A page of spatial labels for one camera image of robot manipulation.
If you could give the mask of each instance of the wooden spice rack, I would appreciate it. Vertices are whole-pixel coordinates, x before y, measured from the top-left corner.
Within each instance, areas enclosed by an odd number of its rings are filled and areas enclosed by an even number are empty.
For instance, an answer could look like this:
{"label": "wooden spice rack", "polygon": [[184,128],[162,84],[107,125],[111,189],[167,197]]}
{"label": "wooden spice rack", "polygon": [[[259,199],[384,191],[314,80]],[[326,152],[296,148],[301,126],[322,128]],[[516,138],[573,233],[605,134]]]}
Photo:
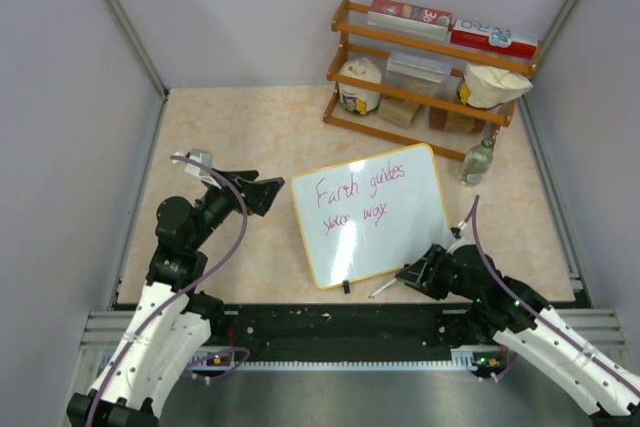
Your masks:
{"label": "wooden spice rack", "polygon": [[[419,102],[420,104],[444,109],[450,112],[464,114],[475,119],[485,120],[489,122],[493,127],[492,138],[495,146],[500,128],[508,127],[511,123],[511,120],[513,119],[513,113],[516,106],[515,100],[508,104],[507,108],[504,110],[504,113],[496,113],[462,105],[462,103],[460,103],[459,101],[452,102],[436,97],[430,97],[428,95],[423,95],[417,92],[412,92],[409,90],[403,90],[390,85],[376,84],[373,82],[367,82],[364,80],[341,75],[339,73],[340,68],[347,61],[349,52],[356,52],[362,55],[378,57],[385,60],[390,55],[390,52],[384,50],[352,43],[350,42],[349,35],[353,34],[361,37],[368,37],[370,39],[382,40],[393,44],[403,45],[405,47],[411,47],[417,50],[434,52],[449,57],[455,57],[458,59],[467,60],[469,62],[490,65],[492,67],[498,67],[501,69],[510,70],[512,72],[517,72],[526,77],[532,77],[536,72],[540,59],[540,44],[538,44],[538,49],[536,50],[533,59],[530,62],[521,62],[505,56],[487,54],[479,50],[472,50],[453,44],[445,44],[419,39],[400,33],[387,32],[384,30],[376,29],[374,27],[368,27],[349,22],[349,11],[361,12],[366,14],[368,10],[369,6],[366,4],[358,4],[355,2],[351,2],[350,0],[343,0],[340,4],[340,7],[338,7],[338,10],[333,16],[333,20],[331,21],[331,30],[333,30],[334,32],[340,32],[340,46],[338,47],[338,51],[336,52],[331,65],[329,66],[329,71],[327,72],[327,79],[336,82],[336,86],[333,91],[333,95],[329,100],[329,104],[324,111],[324,122],[339,125],[341,127],[346,127],[347,129],[363,132],[365,134],[373,135],[400,144],[411,145],[423,142],[422,140],[405,137],[403,135],[388,132],[386,130],[376,129],[367,126],[362,122],[358,122],[357,120],[352,121],[335,116],[334,109],[337,103],[340,101],[338,83],[344,83],[353,85],[355,87],[361,87],[363,89],[380,92],[383,95],[400,97],[403,99]],[[459,69],[453,69],[451,75],[455,77],[462,77],[463,71]],[[464,160],[465,152],[459,152],[446,147],[441,147],[439,145],[433,145],[431,143],[429,143],[429,145],[433,149],[433,152],[438,155],[443,155],[460,161]]]}

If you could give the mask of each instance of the wooden shelf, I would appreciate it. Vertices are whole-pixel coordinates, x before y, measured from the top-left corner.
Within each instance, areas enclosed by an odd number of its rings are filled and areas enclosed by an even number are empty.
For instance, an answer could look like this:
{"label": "wooden shelf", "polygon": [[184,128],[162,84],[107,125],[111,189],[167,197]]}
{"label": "wooden shelf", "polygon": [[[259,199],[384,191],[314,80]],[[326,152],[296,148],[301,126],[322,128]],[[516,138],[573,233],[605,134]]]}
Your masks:
{"label": "wooden shelf", "polygon": [[364,25],[358,25],[350,23],[348,21],[349,11],[367,13],[369,6],[366,4],[357,4],[350,0],[343,0],[338,7],[333,20],[331,21],[331,30],[334,32],[344,32],[346,34],[360,35],[368,37],[370,39],[383,40],[385,42],[391,42],[398,45],[404,45],[406,47],[412,47],[418,50],[426,50],[428,52],[434,52],[437,54],[446,55],[449,57],[455,57],[457,59],[468,60],[470,62],[476,62],[478,64],[490,65],[492,67],[498,67],[500,69],[510,70],[517,72],[526,77],[532,77],[537,68],[540,58],[540,45],[530,62],[518,61],[511,57],[502,56],[499,54],[491,54],[483,52],[481,50],[465,48],[454,44],[444,44],[440,42],[434,42],[424,40],[416,37],[410,37],[405,34],[388,32],[386,30],[380,30],[374,27],[367,27]]}
{"label": "wooden shelf", "polygon": [[333,110],[330,113],[331,121],[329,122],[332,125],[347,127],[369,135],[372,131],[378,132],[378,135],[373,135],[403,145],[418,142],[434,144],[436,145],[434,150],[438,151],[437,153],[449,154],[449,157],[454,156],[458,160],[464,157],[461,152],[468,151],[474,145],[478,145],[482,139],[491,137],[493,134],[493,124],[487,124],[484,131],[478,134],[434,130],[429,126],[429,107],[421,108],[416,113],[411,126],[404,128],[388,122],[377,111],[368,115],[353,114],[340,103],[337,92],[334,98],[335,103],[332,103]]}
{"label": "wooden shelf", "polygon": [[[399,33],[388,32],[385,30],[380,30],[377,28],[367,27],[363,25],[358,25],[355,23],[349,22],[349,11],[355,11],[360,13],[367,13],[369,7],[365,4],[358,4],[355,2],[351,2],[350,0],[343,0],[338,10],[333,16],[331,21],[331,29],[333,31],[340,32],[340,45],[334,56],[331,65],[329,66],[329,70],[327,72],[327,79],[333,82],[336,82],[336,89],[334,94],[332,95],[327,108],[325,109],[323,120],[326,123],[339,125],[342,127],[346,127],[351,130],[356,130],[359,132],[364,132],[369,135],[374,135],[376,137],[384,138],[393,142],[398,142],[401,144],[414,144],[418,142],[424,142],[424,140],[416,139],[413,137],[404,136],[398,134],[396,132],[389,132],[388,130],[382,130],[380,128],[375,128],[367,125],[363,122],[356,122],[355,120],[348,120],[342,117],[338,117],[334,114],[334,109],[336,104],[339,102],[339,94],[338,94],[338,83],[353,85],[355,87],[360,87],[368,90],[372,90],[375,92],[380,92],[383,95],[389,95],[393,97],[400,97],[403,99],[413,100],[419,102],[424,105],[429,105],[432,107],[437,107],[440,109],[444,109],[450,112],[457,112],[459,114],[463,114],[469,117],[473,117],[476,119],[484,120],[489,122],[492,125],[492,138],[495,142],[497,140],[498,133],[501,127],[508,127],[513,119],[513,113],[515,111],[516,101],[513,100],[509,102],[505,109],[502,109],[502,112],[488,111],[484,109],[476,109],[473,107],[469,107],[460,103],[457,99],[452,101],[452,99],[442,99],[430,95],[424,95],[418,92],[413,92],[409,90],[404,90],[398,87],[394,87],[386,84],[376,84],[372,82],[367,82],[360,79],[354,79],[352,77],[348,77],[345,75],[341,75],[340,69],[344,65],[344,63],[348,60],[349,52],[355,52],[362,55],[377,57],[380,59],[387,59],[390,55],[390,52],[381,50],[378,48],[369,47],[366,45],[351,43],[349,40],[349,35],[359,35],[371,39],[381,40],[384,42],[389,42],[392,44],[403,45],[406,47],[411,47],[414,49],[433,52],[441,55],[446,55],[449,57],[455,57],[458,59],[467,60],[470,62],[490,65],[493,67],[498,67],[502,69],[507,69],[513,72],[520,73],[527,77],[531,77],[535,74],[535,71],[538,66],[538,60],[540,57],[540,44],[538,45],[538,49],[530,62],[520,62],[514,60],[509,57],[488,54],[481,51],[477,51],[475,49],[467,49],[463,47],[458,47],[451,44],[444,44],[438,42],[431,42],[428,40],[423,40],[415,37],[410,37],[408,35],[403,35]],[[459,69],[453,69],[451,72],[452,76],[462,77],[463,71]],[[444,155],[446,157],[463,160],[465,152],[455,151],[446,147],[441,147],[439,145],[434,145],[429,142],[433,151],[436,154]]]}

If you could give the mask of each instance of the glass bottle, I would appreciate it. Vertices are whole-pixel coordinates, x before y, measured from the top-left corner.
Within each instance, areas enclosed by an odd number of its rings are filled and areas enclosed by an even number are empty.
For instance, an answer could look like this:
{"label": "glass bottle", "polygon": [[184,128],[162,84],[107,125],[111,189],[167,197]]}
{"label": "glass bottle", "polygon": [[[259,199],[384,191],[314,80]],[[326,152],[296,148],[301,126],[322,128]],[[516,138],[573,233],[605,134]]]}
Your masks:
{"label": "glass bottle", "polygon": [[482,181],[482,176],[489,170],[491,162],[493,162],[492,146],[491,139],[484,139],[467,152],[459,176],[463,185],[478,185]]}

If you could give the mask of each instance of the whiteboard marker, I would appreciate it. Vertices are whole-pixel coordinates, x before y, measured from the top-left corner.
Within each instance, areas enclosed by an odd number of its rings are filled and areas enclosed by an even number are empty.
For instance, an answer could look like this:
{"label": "whiteboard marker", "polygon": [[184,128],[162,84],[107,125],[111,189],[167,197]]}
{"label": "whiteboard marker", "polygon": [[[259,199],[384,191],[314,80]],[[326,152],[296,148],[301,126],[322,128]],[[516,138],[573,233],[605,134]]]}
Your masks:
{"label": "whiteboard marker", "polygon": [[372,293],[369,298],[373,299],[376,295],[378,295],[380,292],[382,292],[383,290],[387,290],[389,287],[391,287],[393,284],[395,284],[398,281],[398,279],[396,279],[395,277],[393,279],[391,279],[389,282],[387,282],[386,284],[384,284],[382,287],[380,287],[378,290],[376,290],[374,293]]}

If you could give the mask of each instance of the marble pattern surface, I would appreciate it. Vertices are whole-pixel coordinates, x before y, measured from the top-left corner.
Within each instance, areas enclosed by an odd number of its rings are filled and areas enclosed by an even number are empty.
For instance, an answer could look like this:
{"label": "marble pattern surface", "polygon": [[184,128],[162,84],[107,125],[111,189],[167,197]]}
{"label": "marble pattern surface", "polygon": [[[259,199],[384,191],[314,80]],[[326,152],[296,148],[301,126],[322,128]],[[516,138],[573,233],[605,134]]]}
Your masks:
{"label": "marble pattern surface", "polygon": [[[155,211],[173,195],[190,201],[204,192],[176,151],[202,148],[222,170],[257,169],[261,178],[294,174],[369,156],[398,145],[324,124],[331,85],[174,89],[166,108],[140,214],[129,251],[120,302],[137,302],[156,246]],[[494,164],[479,186],[457,180],[460,163],[436,156],[452,223],[480,194],[483,247],[505,274],[529,283],[550,300],[573,300],[566,264],[518,114],[498,139]],[[205,243],[209,267],[234,242],[241,219],[231,215]],[[266,217],[250,218],[247,235],[231,260],[201,285],[226,303],[428,302],[399,284],[374,300],[368,295],[391,278],[378,276],[341,288],[320,290],[311,278],[288,186]]]}

